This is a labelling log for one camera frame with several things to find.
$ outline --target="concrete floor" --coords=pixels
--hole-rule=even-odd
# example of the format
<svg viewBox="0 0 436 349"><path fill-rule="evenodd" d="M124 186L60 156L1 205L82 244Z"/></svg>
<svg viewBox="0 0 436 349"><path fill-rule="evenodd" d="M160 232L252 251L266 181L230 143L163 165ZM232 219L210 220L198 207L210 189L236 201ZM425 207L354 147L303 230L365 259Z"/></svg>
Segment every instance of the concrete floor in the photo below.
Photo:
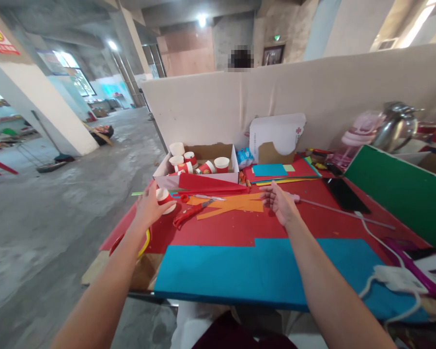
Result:
<svg viewBox="0 0 436 349"><path fill-rule="evenodd" d="M103 240L149 183L164 152L147 109L100 119L114 147L39 174L15 147L0 161L19 172L0 176L0 349L48 348L84 287L80 279ZM25 143L47 162L50 142ZM176 326L166 307L128 299L113 348L169 348Z"/></svg>

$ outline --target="red paper cup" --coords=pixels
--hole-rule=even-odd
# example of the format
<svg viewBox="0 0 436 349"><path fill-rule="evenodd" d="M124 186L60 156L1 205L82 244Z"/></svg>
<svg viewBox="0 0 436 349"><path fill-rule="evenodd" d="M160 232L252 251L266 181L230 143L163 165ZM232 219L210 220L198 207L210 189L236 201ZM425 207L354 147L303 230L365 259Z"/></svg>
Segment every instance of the red paper cup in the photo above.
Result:
<svg viewBox="0 0 436 349"><path fill-rule="evenodd" d="M173 201L173 198L171 197L170 193L164 189L164 188L158 188L156 190L156 200L158 201L158 204L161 206L163 204L166 204L169 201ZM168 208L163 214L168 214L174 210L176 207L176 204Z"/></svg>
<svg viewBox="0 0 436 349"><path fill-rule="evenodd" d="M199 164L197 163L197 159L195 158L194 152L187 152L184 154L184 161L190 162L192 164L192 168L195 170Z"/></svg>
<svg viewBox="0 0 436 349"><path fill-rule="evenodd" d="M184 172L187 172L190 174L194 173L194 169L192 168L192 163L190 163L190 162L185 162L183 164L179 164L179 165L174 167L174 170L176 172L184 170Z"/></svg>
<svg viewBox="0 0 436 349"><path fill-rule="evenodd" d="M216 169L213 166L212 162L210 160L208 160L205 164L203 164L202 166L199 166L198 169L195 170L195 172L197 172L198 175L209 175L212 173L216 173Z"/></svg>
<svg viewBox="0 0 436 349"><path fill-rule="evenodd" d="M229 159L228 158L216 158L215 167L217 168L217 173L228 173Z"/></svg>
<svg viewBox="0 0 436 349"><path fill-rule="evenodd" d="M181 173L186 173L186 172L184 170L181 170L181 171L175 172L173 174L169 174L169 175L181 175Z"/></svg>

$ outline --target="paper cup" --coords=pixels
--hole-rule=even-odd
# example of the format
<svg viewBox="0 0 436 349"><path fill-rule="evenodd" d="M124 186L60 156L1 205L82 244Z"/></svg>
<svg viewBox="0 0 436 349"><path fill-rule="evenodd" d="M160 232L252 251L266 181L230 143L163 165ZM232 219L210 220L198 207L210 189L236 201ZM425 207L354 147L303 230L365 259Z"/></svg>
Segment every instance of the paper cup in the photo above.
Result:
<svg viewBox="0 0 436 349"><path fill-rule="evenodd" d="M199 164L197 163L197 159L195 158L194 152L187 152L184 154L184 161L190 162L192 164L192 168L195 170Z"/></svg>
<svg viewBox="0 0 436 349"><path fill-rule="evenodd" d="M168 176L170 176L170 175L181 175L181 173L186 173L186 172L184 170L181 170L181 171L175 172L173 174L169 174Z"/></svg>
<svg viewBox="0 0 436 349"><path fill-rule="evenodd" d="M169 159L169 162L172 166L181 165L184 163L184 157L182 155L176 155Z"/></svg>
<svg viewBox="0 0 436 349"><path fill-rule="evenodd" d="M158 201L158 204L161 206L169 201L173 201L173 198L171 197L170 193L166 189L158 188L156 190L156 200ZM171 206L165 212L163 212L163 214L168 214L172 212L175 208L176 208L176 203L174 203L173 206Z"/></svg>
<svg viewBox="0 0 436 349"><path fill-rule="evenodd" d="M217 173L228 173L229 159L228 158L216 158L215 167L217 168Z"/></svg>
<svg viewBox="0 0 436 349"><path fill-rule="evenodd" d="M174 170L176 172L183 170L183 171L190 173L190 174L194 173L194 169L192 168L192 164L190 162L185 162L183 164L179 164L179 165L174 167Z"/></svg>
<svg viewBox="0 0 436 349"><path fill-rule="evenodd" d="M208 160L205 164L203 164L202 166L199 166L198 169L195 170L195 172L197 172L198 175L209 175L212 173L216 173L216 169L213 166L212 162L210 160Z"/></svg>
<svg viewBox="0 0 436 349"><path fill-rule="evenodd" d="M173 143L170 145L170 151L173 156L184 155L184 144L182 142Z"/></svg>

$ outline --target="stainless steel kettle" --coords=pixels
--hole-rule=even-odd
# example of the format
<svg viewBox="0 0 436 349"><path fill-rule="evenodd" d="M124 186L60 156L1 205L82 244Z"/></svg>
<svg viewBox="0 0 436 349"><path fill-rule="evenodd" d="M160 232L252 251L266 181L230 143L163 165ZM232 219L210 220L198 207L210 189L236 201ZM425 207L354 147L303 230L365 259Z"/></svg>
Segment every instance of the stainless steel kettle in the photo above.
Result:
<svg viewBox="0 0 436 349"><path fill-rule="evenodd" d="M385 120L378 128L372 146L394 153L405 146L417 133L418 121L413 112L424 109L415 109L403 102L388 102L384 105L383 113ZM405 129L405 139L399 143L398 138L403 135Z"/></svg>

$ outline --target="red table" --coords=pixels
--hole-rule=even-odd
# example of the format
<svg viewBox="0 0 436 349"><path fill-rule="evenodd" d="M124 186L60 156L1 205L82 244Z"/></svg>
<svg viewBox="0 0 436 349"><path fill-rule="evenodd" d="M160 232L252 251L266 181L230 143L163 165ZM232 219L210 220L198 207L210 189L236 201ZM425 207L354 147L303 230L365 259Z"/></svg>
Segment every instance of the red table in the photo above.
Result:
<svg viewBox="0 0 436 349"><path fill-rule="evenodd" d="M420 248L428 244L404 226L398 219L384 210L373 199L346 179L346 182L371 210L371 214L364 215L396 227L391 230L376 224L367 223L370 231L378 238L390 237L406 239ZM285 191L300 195L307 199L329 207L340 209L322 180L311 180L280 185ZM259 188L252 186L250 192L258 192ZM192 217L185 222L180 231L173 227L172 221L180 210L189 205L178 204L173 213L162 216L151 227L151 242L146 253L163 254L169 245L183 246L254 246L255 238L287 238L284 228L279 224L273 213L265 208L263 213L234 210L214 217L198 221ZM381 245L373 239L364 229L360 219L333 212L322 207L307 203L297 204L300 214L308 228L316 238L359 238L365 240L378 256L386 263L391 264ZM216 208L206 208L209 212ZM100 247L100 250L109 250L115 240L126 231L136 214L135 205L123 217L110 236Z"/></svg>

